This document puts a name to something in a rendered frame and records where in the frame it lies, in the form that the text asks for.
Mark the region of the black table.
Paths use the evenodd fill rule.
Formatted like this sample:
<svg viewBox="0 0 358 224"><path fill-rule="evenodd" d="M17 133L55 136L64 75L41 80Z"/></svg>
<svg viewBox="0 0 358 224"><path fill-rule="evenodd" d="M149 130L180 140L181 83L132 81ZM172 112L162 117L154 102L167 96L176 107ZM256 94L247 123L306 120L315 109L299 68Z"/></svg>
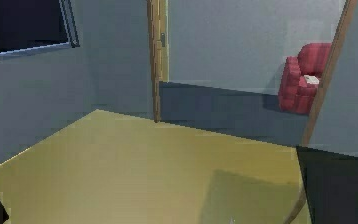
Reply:
<svg viewBox="0 0 358 224"><path fill-rule="evenodd" d="M283 224L308 204L311 224L358 224L358 157L297 146L299 196Z"/></svg>

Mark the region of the dark window with grey frame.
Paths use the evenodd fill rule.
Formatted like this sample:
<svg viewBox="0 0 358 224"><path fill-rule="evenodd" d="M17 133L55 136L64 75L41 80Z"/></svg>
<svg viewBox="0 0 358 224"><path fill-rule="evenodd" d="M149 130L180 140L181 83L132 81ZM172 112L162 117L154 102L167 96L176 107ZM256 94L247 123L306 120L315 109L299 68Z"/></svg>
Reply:
<svg viewBox="0 0 358 224"><path fill-rule="evenodd" d="M71 0L0 0L0 61L79 46Z"/></svg>

